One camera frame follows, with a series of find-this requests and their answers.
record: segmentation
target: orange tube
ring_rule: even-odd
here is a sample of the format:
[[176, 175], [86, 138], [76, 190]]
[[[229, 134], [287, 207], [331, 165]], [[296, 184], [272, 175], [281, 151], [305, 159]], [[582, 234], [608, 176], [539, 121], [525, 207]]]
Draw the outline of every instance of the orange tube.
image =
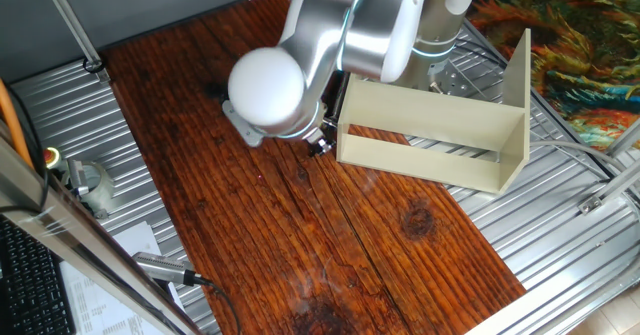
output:
[[4, 86], [2, 79], [0, 79], [0, 108], [2, 108], [4, 120], [7, 122], [9, 131], [11, 132], [13, 147], [16, 149], [16, 152], [18, 153], [18, 155], [20, 155], [22, 160], [24, 160], [24, 162], [26, 162], [27, 165], [29, 165], [33, 169], [33, 162], [31, 161], [31, 156], [29, 155], [27, 142], [24, 139], [24, 133], [22, 132], [20, 120], [18, 120], [16, 109], [14, 109], [13, 107], [13, 102], [9, 97], [9, 92]]

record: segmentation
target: wooden table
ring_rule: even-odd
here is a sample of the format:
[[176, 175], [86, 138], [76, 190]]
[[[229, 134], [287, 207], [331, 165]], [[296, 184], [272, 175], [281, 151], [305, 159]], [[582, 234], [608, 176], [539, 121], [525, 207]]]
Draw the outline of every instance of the wooden table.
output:
[[463, 334], [524, 294], [442, 185], [309, 158], [303, 143], [244, 143], [207, 88], [277, 43], [288, 6], [242, 2], [104, 52], [186, 252], [244, 332]]

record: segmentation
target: computer keyboard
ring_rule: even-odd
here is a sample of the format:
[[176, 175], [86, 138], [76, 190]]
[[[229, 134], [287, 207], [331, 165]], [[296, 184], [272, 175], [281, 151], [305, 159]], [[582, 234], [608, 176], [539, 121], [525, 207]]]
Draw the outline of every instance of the computer keyboard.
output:
[[59, 262], [0, 215], [0, 333], [75, 334]]

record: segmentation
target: silver metal grating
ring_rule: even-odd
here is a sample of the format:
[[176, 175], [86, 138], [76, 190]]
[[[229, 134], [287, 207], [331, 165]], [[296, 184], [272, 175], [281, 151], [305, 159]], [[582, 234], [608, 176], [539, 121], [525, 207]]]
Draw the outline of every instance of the silver metal grating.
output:
[[[468, 23], [459, 37], [484, 41]], [[486, 53], [479, 47], [474, 50]], [[454, 50], [451, 61], [454, 68], [451, 72], [460, 70], [478, 88], [460, 91], [461, 87], [457, 87], [453, 95], [501, 101], [500, 68], [461, 49]], [[532, 94], [532, 142], [577, 138], [544, 100]], [[439, 148], [462, 156], [479, 155], [477, 149], [412, 137], [408, 140], [423, 148]], [[583, 153], [532, 147], [529, 164], [502, 196], [448, 187], [528, 291], [490, 318], [487, 323], [491, 326], [483, 324], [474, 332], [565, 332], [640, 279], [637, 271], [631, 274], [627, 271], [621, 276], [627, 265], [634, 264], [640, 250], [637, 208], [621, 197], [587, 216], [578, 209], [581, 201], [605, 185], [606, 178], [602, 168]], [[616, 282], [614, 291], [588, 301], [612, 281]], [[586, 303], [566, 311], [581, 300]]]
[[[104, 228], [115, 235], [146, 221], [160, 251], [186, 259], [180, 239], [158, 194], [140, 150], [133, 140], [108, 84], [75, 62], [13, 88], [28, 107], [44, 146], [66, 157], [95, 161], [114, 179], [115, 194], [108, 205]], [[205, 333], [220, 332], [202, 289], [176, 287], [185, 311]]]

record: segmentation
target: gray panel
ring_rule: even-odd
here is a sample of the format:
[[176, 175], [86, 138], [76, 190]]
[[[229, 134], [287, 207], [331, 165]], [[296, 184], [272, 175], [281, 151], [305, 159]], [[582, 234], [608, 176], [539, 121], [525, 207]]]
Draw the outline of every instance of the gray panel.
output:
[[[69, 0], [94, 46], [104, 47], [235, 0]], [[82, 52], [51, 0], [0, 0], [0, 77], [33, 75]]]

